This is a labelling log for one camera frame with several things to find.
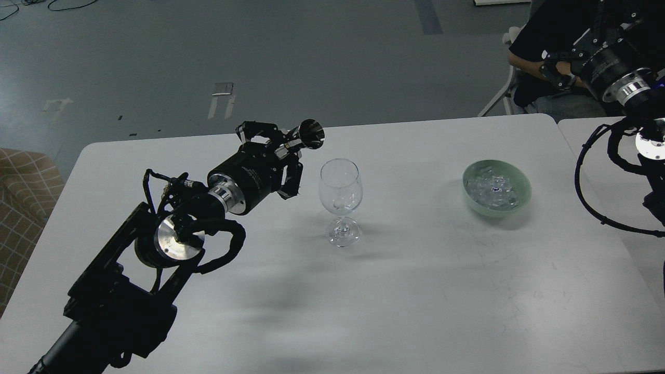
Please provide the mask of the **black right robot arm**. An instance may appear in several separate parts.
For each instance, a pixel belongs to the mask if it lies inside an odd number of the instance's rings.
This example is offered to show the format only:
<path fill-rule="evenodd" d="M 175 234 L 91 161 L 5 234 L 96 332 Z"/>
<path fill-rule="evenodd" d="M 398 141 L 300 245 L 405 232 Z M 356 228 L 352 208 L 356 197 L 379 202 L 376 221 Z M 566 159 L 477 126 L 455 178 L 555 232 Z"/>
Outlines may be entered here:
<path fill-rule="evenodd" d="M 606 153 L 619 168 L 646 177 L 643 206 L 663 222 L 663 3 L 598 1 L 591 27 L 568 50 L 544 54 L 541 74 L 556 88 L 579 78 L 599 102 L 617 103 L 624 118 L 600 125 L 583 144 L 575 168 L 582 205 L 600 223 L 622 231 L 663 237 L 615 222 L 594 210 L 580 187 L 580 170 L 592 145 L 608 134 Z"/>

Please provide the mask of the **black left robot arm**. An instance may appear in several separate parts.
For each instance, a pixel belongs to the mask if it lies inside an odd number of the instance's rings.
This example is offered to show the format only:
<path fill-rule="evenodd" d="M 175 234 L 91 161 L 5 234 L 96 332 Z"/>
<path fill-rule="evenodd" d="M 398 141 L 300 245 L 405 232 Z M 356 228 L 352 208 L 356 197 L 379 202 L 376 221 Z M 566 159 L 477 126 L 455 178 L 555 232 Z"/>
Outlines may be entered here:
<path fill-rule="evenodd" d="M 292 130 L 248 121 L 228 158 L 202 172 L 185 170 L 190 151 L 161 151 L 174 167 L 142 164 L 143 198 L 95 249 L 67 292 L 68 327 L 30 373 L 103 373 L 147 358 L 163 343 L 178 309 L 176 298 L 195 275 L 235 260 L 246 230 L 233 216 L 247 215 L 271 194 L 297 196 L 302 148 L 322 144 L 322 128 L 307 120 Z"/>

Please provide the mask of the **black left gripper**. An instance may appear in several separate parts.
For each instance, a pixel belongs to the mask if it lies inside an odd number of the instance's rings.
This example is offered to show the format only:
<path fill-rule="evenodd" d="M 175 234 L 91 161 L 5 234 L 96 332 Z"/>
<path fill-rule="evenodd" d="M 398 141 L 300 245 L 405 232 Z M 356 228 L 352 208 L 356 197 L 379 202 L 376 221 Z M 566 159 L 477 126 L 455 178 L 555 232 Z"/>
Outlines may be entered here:
<path fill-rule="evenodd" d="M 235 128 L 242 145 L 238 151 L 207 175 L 211 194 L 223 201 L 226 212 L 247 215 L 269 194 L 282 199 L 299 194 L 302 171 L 301 151 L 275 155 L 276 147 L 287 142 L 286 133 L 275 124 L 244 121 Z"/>

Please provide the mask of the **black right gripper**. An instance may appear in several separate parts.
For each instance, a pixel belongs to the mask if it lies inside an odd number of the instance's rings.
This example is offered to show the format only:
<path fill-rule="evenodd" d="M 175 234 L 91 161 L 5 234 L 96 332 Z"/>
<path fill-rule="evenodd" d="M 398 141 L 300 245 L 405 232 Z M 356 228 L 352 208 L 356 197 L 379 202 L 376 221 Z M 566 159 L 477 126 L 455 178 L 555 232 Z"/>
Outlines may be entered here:
<path fill-rule="evenodd" d="M 632 10 L 602 8 L 568 50 L 544 50 L 539 72 L 558 90 L 585 88 L 600 102 L 644 104 L 656 97 L 656 62 L 627 39 Z"/>

